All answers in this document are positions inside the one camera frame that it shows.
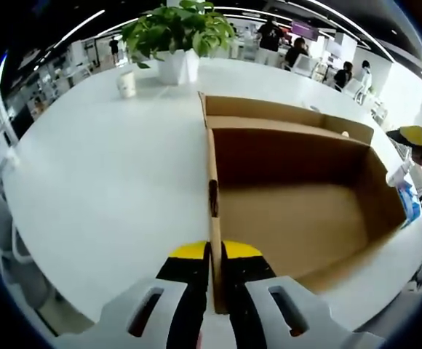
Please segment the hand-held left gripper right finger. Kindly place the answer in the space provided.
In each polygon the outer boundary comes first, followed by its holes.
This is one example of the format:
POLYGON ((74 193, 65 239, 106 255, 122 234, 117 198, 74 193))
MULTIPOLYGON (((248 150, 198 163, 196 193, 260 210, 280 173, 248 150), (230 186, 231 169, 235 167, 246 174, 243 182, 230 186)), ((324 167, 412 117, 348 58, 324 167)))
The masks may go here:
POLYGON ((277 276, 255 247, 224 241, 221 275, 238 348, 379 348, 384 340, 352 332, 329 305, 289 276, 277 276))

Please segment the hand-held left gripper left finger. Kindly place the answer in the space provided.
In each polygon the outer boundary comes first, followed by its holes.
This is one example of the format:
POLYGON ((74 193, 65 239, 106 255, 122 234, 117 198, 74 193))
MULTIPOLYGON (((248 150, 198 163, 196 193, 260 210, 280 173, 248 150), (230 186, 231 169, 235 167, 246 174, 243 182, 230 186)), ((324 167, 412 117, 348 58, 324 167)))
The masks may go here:
POLYGON ((207 306, 210 245, 177 248, 153 278, 134 283, 80 334, 64 334, 57 348, 197 348, 207 306))

